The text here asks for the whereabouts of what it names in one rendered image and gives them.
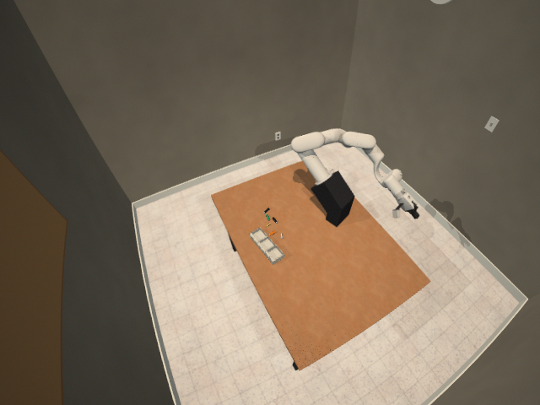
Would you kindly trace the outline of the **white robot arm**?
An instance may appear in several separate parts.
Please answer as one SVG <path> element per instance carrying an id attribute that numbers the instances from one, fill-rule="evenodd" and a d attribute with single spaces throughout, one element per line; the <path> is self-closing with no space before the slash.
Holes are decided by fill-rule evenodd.
<path id="1" fill-rule="evenodd" d="M 380 165 L 385 155 L 376 145 L 376 140 L 372 135 L 346 132 L 338 128 L 324 132 L 312 132 L 296 137 L 291 142 L 291 148 L 299 155 L 316 180 L 316 186 L 332 176 L 331 171 L 333 168 L 326 169 L 313 149 L 318 149 L 330 143 L 341 143 L 345 148 L 346 146 L 362 148 L 374 164 L 375 178 L 379 183 L 387 188 L 396 199 L 405 194 L 406 191 L 399 183 L 402 179 L 402 172 L 399 169 L 392 170 L 383 177 L 381 176 L 378 165 Z"/>

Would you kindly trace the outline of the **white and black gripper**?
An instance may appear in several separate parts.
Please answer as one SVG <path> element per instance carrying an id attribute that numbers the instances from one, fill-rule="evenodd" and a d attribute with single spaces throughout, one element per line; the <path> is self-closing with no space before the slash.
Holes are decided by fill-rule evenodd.
<path id="1" fill-rule="evenodd" d="M 405 192 L 405 194 L 402 197 L 396 200 L 398 204 L 403 203 L 403 205 L 401 206 L 401 209 L 405 212 L 409 212 L 410 214 L 412 214 L 414 219 L 417 219 L 420 216 L 419 213 L 417 212 L 418 203 L 408 192 Z"/>

